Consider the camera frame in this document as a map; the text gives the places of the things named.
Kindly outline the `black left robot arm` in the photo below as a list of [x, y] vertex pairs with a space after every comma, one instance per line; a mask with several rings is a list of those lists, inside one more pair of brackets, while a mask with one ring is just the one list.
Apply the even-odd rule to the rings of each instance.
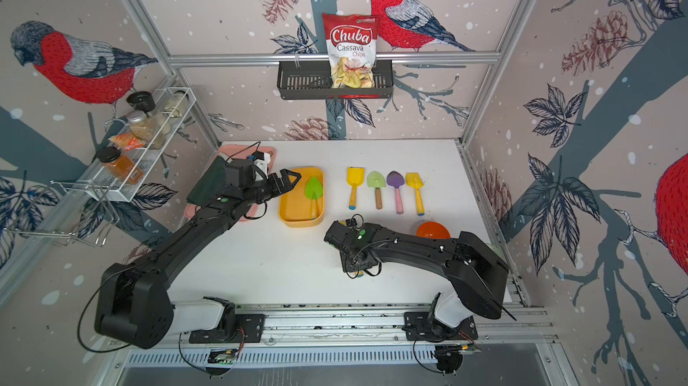
[[227, 170], [224, 187], [158, 249], [128, 265], [114, 263], [103, 273], [95, 332], [143, 349], [172, 332], [175, 307], [168, 289], [179, 273], [252, 206], [291, 192], [301, 180], [301, 174], [282, 169], [256, 182], [251, 172], [249, 166]]

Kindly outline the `light green shovel wooden handle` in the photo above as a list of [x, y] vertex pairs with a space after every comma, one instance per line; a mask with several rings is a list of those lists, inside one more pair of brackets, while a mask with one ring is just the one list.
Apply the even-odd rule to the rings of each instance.
[[381, 210], [383, 208], [382, 189], [386, 187], [385, 177], [378, 171], [371, 171], [367, 177], [367, 185], [374, 189], [376, 208]]

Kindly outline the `yellow square shovel blue tip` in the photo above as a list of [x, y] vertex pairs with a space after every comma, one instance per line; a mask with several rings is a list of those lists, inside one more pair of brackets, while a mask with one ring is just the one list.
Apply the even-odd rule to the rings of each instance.
[[347, 170], [347, 183], [351, 188], [349, 196], [349, 209], [357, 207], [358, 187], [363, 185], [366, 171], [363, 167], [349, 167]]

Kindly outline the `clear glass jar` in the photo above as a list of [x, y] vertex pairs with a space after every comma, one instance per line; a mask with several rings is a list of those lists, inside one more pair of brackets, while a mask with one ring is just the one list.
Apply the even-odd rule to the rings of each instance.
[[181, 118], [188, 110], [188, 93], [185, 90], [175, 91], [166, 102], [163, 113], [170, 118]]

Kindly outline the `orange snack packet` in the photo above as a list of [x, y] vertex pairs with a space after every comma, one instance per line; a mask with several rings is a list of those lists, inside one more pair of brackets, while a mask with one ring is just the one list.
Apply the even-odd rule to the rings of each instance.
[[120, 133], [110, 137], [109, 141], [120, 151], [133, 151], [147, 146], [144, 140], [139, 139], [133, 133]]

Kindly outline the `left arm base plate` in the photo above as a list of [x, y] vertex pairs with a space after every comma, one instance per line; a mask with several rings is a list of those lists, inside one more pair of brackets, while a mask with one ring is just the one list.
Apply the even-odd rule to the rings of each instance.
[[189, 336], [191, 344], [247, 344], [259, 343], [263, 335], [264, 314], [225, 315], [212, 330], [194, 330]]

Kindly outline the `purple shovel pink handle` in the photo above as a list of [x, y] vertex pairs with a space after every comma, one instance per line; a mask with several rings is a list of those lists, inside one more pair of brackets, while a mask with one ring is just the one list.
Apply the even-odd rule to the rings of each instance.
[[403, 214], [404, 207], [401, 198], [401, 187], [405, 185], [404, 177], [397, 171], [391, 171], [387, 175], [386, 183], [394, 189], [396, 213]]

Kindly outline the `pink plastic tray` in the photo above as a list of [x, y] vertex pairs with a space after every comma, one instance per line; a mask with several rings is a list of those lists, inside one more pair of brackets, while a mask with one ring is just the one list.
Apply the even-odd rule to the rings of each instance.
[[[225, 159], [227, 159], [229, 157], [246, 158], [250, 154], [253, 154], [255, 151], [262, 151], [262, 152], [270, 153], [272, 155], [272, 162], [269, 165], [269, 171], [268, 171], [268, 172], [270, 172], [272, 170], [272, 163], [277, 156], [277, 149], [275, 149], [274, 147], [270, 147], [270, 146], [258, 147], [257, 145], [226, 144], [226, 145], [223, 145], [222, 147], [220, 147], [220, 149], [215, 154], [215, 157], [213, 158], [213, 160], [218, 156], [221, 156], [222, 158], [225, 158]], [[187, 203], [186, 208], [185, 208], [185, 217], [187, 219], [191, 219], [195, 215], [197, 210], [199, 210], [200, 208], [201, 208], [201, 206], [195, 206], [193, 204]]]

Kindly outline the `orange spice jar black lid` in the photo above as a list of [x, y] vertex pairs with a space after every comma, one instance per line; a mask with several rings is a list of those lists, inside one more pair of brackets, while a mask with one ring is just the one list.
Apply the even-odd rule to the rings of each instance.
[[96, 153], [96, 159], [118, 181], [137, 185], [144, 177], [143, 171], [115, 146], [107, 146]]

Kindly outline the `yellow square shovel yellow handle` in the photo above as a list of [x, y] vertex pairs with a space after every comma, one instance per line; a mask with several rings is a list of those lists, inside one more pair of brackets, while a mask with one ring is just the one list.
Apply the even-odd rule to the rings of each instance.
[[421, 189], [424, 187], [424, 183], [419, 175], [419, 173], [412, 172], [406, 174], [406, 184], [415, 191], [415, 200], [417, 207], [417, 215], [425, 215], [425, 207], [422, 200]]

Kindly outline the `dark green cloth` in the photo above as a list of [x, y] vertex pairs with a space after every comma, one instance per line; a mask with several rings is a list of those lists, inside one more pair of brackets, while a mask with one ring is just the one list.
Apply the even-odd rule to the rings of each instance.
[[187, 202], [203, 207], [219, 194], [225, 186], [225, 167], [226, 159], [221, 156], [216, 157], [188, 194]]

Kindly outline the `yellow plastic storage box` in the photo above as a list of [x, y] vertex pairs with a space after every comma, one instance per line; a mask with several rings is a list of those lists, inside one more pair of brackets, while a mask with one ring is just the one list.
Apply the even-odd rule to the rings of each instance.
[[319, 167], [294, 168], [293, 171], [301, 174], [301, 180], [296, 188], [281, 196], [279, 203], [279, 218], [290, 228], [309, 228], [319, 225], [324, 219], [325, 211], [325, 190], [319, 200], [320, 216], [310, 219], [310, 201], [306, 198], [306, 183], [311, 176], [317, 177], [324, 187], [324, 171]]

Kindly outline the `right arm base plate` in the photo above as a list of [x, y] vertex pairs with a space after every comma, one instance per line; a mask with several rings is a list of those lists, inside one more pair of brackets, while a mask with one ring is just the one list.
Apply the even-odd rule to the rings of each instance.
[[424, 312], [406, 312], [403, 318], [402, 330], [406, 334], [407, 341], [439, 343], [451, 340], [472, 342], [478, 339], [473, 317], [463, 320], [457, 327], [448, 327], [440, 321], [431, 319], [430, 314]]

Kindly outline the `chuba cassava chips bag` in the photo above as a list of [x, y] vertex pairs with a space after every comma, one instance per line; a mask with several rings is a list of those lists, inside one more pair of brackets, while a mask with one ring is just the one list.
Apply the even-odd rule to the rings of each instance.
[[323, 14], [333, 88], [374, 88], [378, 20], [369, 15]]

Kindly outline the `orange plastic bowl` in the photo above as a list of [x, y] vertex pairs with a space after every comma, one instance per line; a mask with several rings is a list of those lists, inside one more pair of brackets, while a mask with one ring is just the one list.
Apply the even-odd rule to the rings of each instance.
[[431, 239], [448, 239], [452, 237], [450, 231], [445, 226], [435, 221], [421, 223], [417, 228], [416, 235]]

